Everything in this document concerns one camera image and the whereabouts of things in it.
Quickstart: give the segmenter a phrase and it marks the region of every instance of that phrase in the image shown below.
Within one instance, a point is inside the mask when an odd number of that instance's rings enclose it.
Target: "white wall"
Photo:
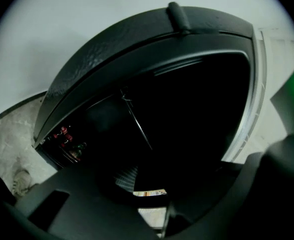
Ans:
[[[86,41],[126,17],[171,1],[224,11],[255,29],[294,28],[276,0],[16,0],[0,23],[0,113],[46,91]]]

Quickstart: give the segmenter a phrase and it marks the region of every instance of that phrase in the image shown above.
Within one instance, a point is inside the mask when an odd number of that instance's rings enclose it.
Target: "gray floor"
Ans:
[[[33,100],[0,119],[0,177],[10,190],[19,169],[30,173],[33,184],[42,183],[56,172],[32,147],[41,100]]]

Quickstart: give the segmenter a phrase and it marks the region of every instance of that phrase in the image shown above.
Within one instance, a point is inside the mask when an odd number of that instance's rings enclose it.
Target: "concrete floor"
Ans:
[[[32,147],[42,99],[35,99],[0,119],[0,177],[10,190],[19,169],[30,173],[32,184],[42,183],[56,172]]]

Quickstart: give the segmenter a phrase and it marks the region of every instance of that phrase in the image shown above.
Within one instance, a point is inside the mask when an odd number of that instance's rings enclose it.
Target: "sneaker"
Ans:
[[[30,174],[25,169],[20,170],[16,173],[13,178],[12,187],[12,194],[15,196],[15,198],[20,199],[28,193],[31,180],[32,179]]]

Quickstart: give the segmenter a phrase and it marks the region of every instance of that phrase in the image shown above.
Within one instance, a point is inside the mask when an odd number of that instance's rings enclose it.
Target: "shoe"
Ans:
[[[20,170],[16,173],[13,178],[12,187],[12,194],[15,196],[16,199],[20,199],[28,193],[31,180],[32,178],[30,174],[25,169]]]

